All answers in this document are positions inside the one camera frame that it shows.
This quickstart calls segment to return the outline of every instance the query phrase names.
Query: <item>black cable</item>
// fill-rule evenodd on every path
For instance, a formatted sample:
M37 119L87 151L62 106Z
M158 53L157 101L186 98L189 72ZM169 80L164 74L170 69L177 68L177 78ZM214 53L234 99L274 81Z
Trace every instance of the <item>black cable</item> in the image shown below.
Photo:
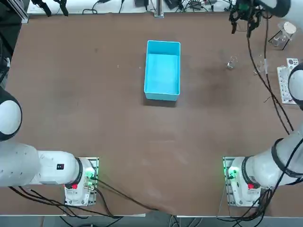
M190 7L190 5L189 5L189 1L188 1L187 4L185 5L184 9L183 9L183 13L185 13L186 10L187 10L189 7Z
M153 10L156 11L156 8L155 8L155 6L154 6L152 0L151 0L151 4L152 4L152 7L153 7Z
M259 201L260 205L257 207L257 211L255 211L252 215L245 217L245 215L253 208L253 205L252 205L241 217L235 218L234 221L236 221L236 224L234 226L240 225L241 221L252 221L252 220L258 218L260 215L264 214L265 210L263 210L262 203L263 203L265 196L266 196L266 201L268 201L268 199L269 199L268 195L271 193L272 193L272 190L267 189L264 192L262 199Z
M248 208L248 210L247 210L242 216L240 216L240 217L230 217L230 218L232 218L233 220L225 220L225 219L221 219L221 218L217 218L217 219L218 219L218 220L221 220L221 221L226 221L226 222L235 222L235 221L237 222L238 220L240 220L240 221L250 221L250 220L253 220L253 215L256 215L258 211L255 211L255 213L252 214L252 215L249 216L249 217L245 217L245 215L247 215L248 212L249 212L252 208L255 208L254 206L255 206L255 204L256 204L257 202L259 202L259 204L262 204L262 202L263 202L265 196L266 196L269 192L272 192L271 189L267 189L262 195L260 195L259 198L256 199L256 200L253 202L253 204Z
M214 6L213 4L210 2L210 0L208 0L209 4L210 4L210 8L212 9L212 12L214 11Z
M281 176L279 177L279 179L278 179L278 181L277 181L277 183L276 183L276 185L275 185L275 187L274 187L274 190L273 190L273 191L272 191L271 189L268 189L268 190L267 190L267 193L266 193L266 195L267 195L266 202L265 202L264 204L260 204L260 206L258 207L257 211L256 211L254 214L252 214L251 216L249 216L249 217L244 217L244 215L246 215L246 214L248 213L248 211L250 210L250 209L249 209L249 210L248 210L244 215L242 215L241 217L239 217L239 218L234 218L233 221L236 221L237 223L236 223L233 227L235 227L236 225L238 225L241 221L251 221L251 220L254 220L254 219L256 219L256 218L258 218L258 217L260 217L260 216L262 215L261 220L260 220L259 223L258 223L257 225L255 225L254 227L258 226L258 225L261 223L261 221L263 220L263 217L264 217L264 215L265 215L266 209L267 209L267 207L269 206L269 204L270 204L270 202L271 202L271 200L272 200L272 198L273 198L273 196L274 196L274 194L275 194L275 192L276 192L278 186L280 185L280 183L281 183L281 181L282 181L282 179L283 179L283 176L284 176L284 174L285 174L285 172L286 172L286 169L288 168L288 166L289 166L289 164L290 164L292 158L294 157L294 154L296 153L296 151L298 150L298 148L299 148L302 144L303 144L303 138L302 138L302 139L299 141L299 143L295 146L295 148L293 149L291 155L289 156L289 159L288 159L288 161L287 161L287 163L286 163L286 165L285 165L284 170L282 171Z
M125 198L129 199L130 201L136 203L137 205L139 205L139 206L141 206L141 207L144 207L144 208L146 208L146 209L148 209L148 210L158 211L158 209L152 208L152 207L149 207L149 206L146 206L146 205L144 205L144 204L138 202L137 200L134 200L133 198L129 197L128 195L126 195L126 194L124 194L124 193L118 191L117 189L113 188L113 187L110 186L109 184L107 184L107 183L105 183L105 182L103 182L103 181L101 181L101 180L99 180L99 179L97 179L97 178L95 178L95 177L92 177L91 179L92 179L92 180L97 180L97 181L100 182L101 184L104 184L104 185L107 186L108 188L112 189L113 191L117 192L118 194L124 196Z
M48 198L42 196L41 194L39 194L39 193L36 192L35 190L30 189L33 193L37 194L38 196L35 196L35 195L33 195L33 194L27 192L27 191L24 190L24 188L22 188L21 186L19 186L19 188L20 188L21 191L23 191L26 195L31 196L31 197L33 197L33 198L37 198L37 199L41 199L41 200L44 200L44 201L48 201L48 202L50 202L50 203L52 203L52 204L57 203L57 206L56 206L56 207L59 208L60 210L62 210L62 212L65 213L66 215L68 215L69 217L79 218L79 219L87 219L87 218L88 218L88 217L80 217L80 216L76 215L69 207L66 207L65 204L62 204L62 203L60 203L60 202L58 202L58 201L55 201L55 200L50 200L50 199L48 199ZM69 213L67 213L67 212L66 212L64 209L62 209L60 206L64 206L66 209L68 209L68 210L70 211L70 213L72 213L72 215L69 214Z
M121 13L121 9L122 9L123 3L124 3L124 0L121 0L121 6L120 6L120 9L119 9L119 13Z
M110 223L109 225L104 226L104 227L110 227L110 226L112 226L113 224L115 224L116 222L120 221L122 218L123 218L123 217L120 217L118 220L113 221L112 223Z
M177 223L177 225L180 227L180 224L179 224L177 218L175 217L175 215L173 215L173 218L174 218L174 220L176 221L175 223Z
M119 219L117 219L116 221L113 221L112 223L108 224L107 226L104 226L104 227L110 227L112 226L113 224L115 224L116 222L120 221L123 217L120 217ZM83 224L83 225L80 225L78 227L90 227L91 225L93 225L93 227L98 227L97 225L95 224Z
M94 9L94 7L95 7L98 3L101 3L101 2L98 0L98 1L95 2L95 4L93 5L93 7L92 7L91 9L84 9L84 10L82 11L82 15L84 14L85 11L91 11L92 14L98 14L98 11L96 11L96 10Z
M252 17L251 13L252 13L252 7L250 7L250 17L249 17L249 20L251 20L251 17ZM288 116L287 116L287 114L286 114L284 108L281 106L281 104L280 104L279 100L277 99L277 97L275 96L275 94L274 94L274 93L271 91L271 89L267 86L265 80L262 78L262 76L261 76L260 73L259 73L259 70L257 69L257 66L256 66L256 64L255 64L255 61L254 61L254 59L253 59L253 57L252 57L252 53L251 53L249 30L250 30L250 22L248 21L248 22L247 22L247 32L248 32L248 34L247 34L247 45L248 45L248 50L249 50L249 54L250 54L250 59L251 59L251 62L252 62L252 64L253 64L253 66L254 66L254 69L255 69L255 71L257 72L258 77L259 77L260 80L262 81L263 85L264 85L264 86L266 87L266 89L270 92L270 94L272 95L272 97L274 98L274 100L276 101L276 103L277 103L277 104L279 105L279 107L281 108L281 110L282 110L282 112L283 112L283 114L284 114L284 116L285 116L285 118L286 118L286 120L287 120L287 122L288 122L288 124L289 124L289 127L290 127L291 130L293 131L293 130L294 130L293 125L291 124L291 122L290 122L290 120L289 120L289 118L288 118Z
M59 216L59 218L61 218L62 221L64 221L69 227L74 227L74 226L72 226L70 223L68 223L66 220L64 220L64 218L62 218L61 216Z
M266 12L266 14L267 14L267 17L266 17L266 35L265 35L265 43L264 43L264 59L267 59L266 58L266 52L267 52L266 49L267 49L267 38L268 38L268 19L269 19L268 18L268 12ZM269 77L268 77L268 73L267 73L267 69L266 69L266 80L267 80L268 88L270 89L271 93L273 94L272 89L271 89L271 85L270 85L270 81L269 81ZM276 114L278 115L278 118L279 118L283 128L285 129L286 133L289 135L289 131L286 128L286 126L285 126L285 124L284 124L284 122L281 118L281 115L278 111L278 107L276 105L275 99L272 95L271 95L271 99L273 100Z
M104 198L103 194L101 193L101 191L98 188L96 188L96 192L101 196L101 199L104 203L104 207L106 209L107 214L110 215L111 217L114 217L114 215L109 211L109 208L107 206L107 203L106 203L105 198Z
M36 200L36 199L33 199L32 197L29 197L29 196L26 196L24 194L22 194L21 192L19 192L17 189L13 188L13 187L9 187L12 191L14 191L15 193L17 193L18 195L22 196L23 198L26 198L28 200L31 200L31 201L35 201L35 202L39 202L39 203L42 203L42 204L45 204L45 205L49 205L49 206L58 206L56 204L52 204L52 203L48 203L48 202L44 202L44 201L40 201L40 200ZM107 214L102 214L100 212L96 212L96 211L93 211L93 210L88 210L88 209L84 209L82 207L78 207L78 206L71 206L71 205L66 205L66 204L63 204L63 205L59 205L59 206L63 206L63 207L70 207L70 208L75 208L75 209L78 209L78 210L82 210L82 211L86 211L86 212L89 212L89 213L93 213L93 214L99 214L99 215L102 215L102 216L106 216L106 217L110 217L109 215Z
M208 10L207 10L207 8L205 8L204 6L201 6L203 9L205 9L207 12L208 12Z
M175 13L176 13L178 10L180 10L180 11L181 11L181 10L183 10L183 9L184 9L184 7L183 7L183 3L184 3L184 1L185 1L185 0L183 0L183 1L181 2L181 4L179 4L179 5L178 5L178 8L176 9Z

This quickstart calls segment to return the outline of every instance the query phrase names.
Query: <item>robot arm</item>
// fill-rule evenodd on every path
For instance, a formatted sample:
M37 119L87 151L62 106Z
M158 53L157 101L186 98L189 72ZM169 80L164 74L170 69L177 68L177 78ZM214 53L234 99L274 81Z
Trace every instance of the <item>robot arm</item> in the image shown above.
M19 102L0 87L0 187L64 184L69 205L93 205L95 184L88 176L96 177L97 171L90 160L63 151L37 151L12 142L9 139L18 132L21 122Z
M288 79L293 100L303 110L303 63L296 66ZM230 177L235 204L251 206L258 199L260 188L274 187L283 171L280 185L301 182L303 178L303 144L285 168L294 148L303 139L303 124L284 139L278 139L266 151L251 157L237 157L227 175Z
M282 17L296 26L303 28L303 15L301 0L257 0L272 15Z

